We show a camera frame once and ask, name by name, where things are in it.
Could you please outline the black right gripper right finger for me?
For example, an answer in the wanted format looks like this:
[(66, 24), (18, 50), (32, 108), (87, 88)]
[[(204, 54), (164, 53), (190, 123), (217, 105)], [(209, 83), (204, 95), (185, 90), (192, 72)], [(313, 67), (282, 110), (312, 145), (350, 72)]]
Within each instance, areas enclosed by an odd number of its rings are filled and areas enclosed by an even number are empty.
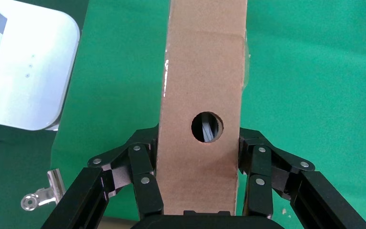
[(366, 229), (366, 221), (312, 162), (240, 128), (238, 168), (247, 175), (242, 215), (271, 219), (275, 191), (305, 229)]

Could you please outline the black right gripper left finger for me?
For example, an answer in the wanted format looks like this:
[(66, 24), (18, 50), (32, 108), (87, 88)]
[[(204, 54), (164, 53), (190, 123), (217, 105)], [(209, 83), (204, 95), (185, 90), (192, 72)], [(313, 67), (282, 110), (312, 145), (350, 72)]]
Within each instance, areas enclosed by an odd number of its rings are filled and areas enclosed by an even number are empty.
[(132, 185), (139, 217), (163, 213), (154, 176), (158, 126), (141, 129), (115, 149), (92, 157), (42, 225), (43, 229), (96, 229), (109, 204)]

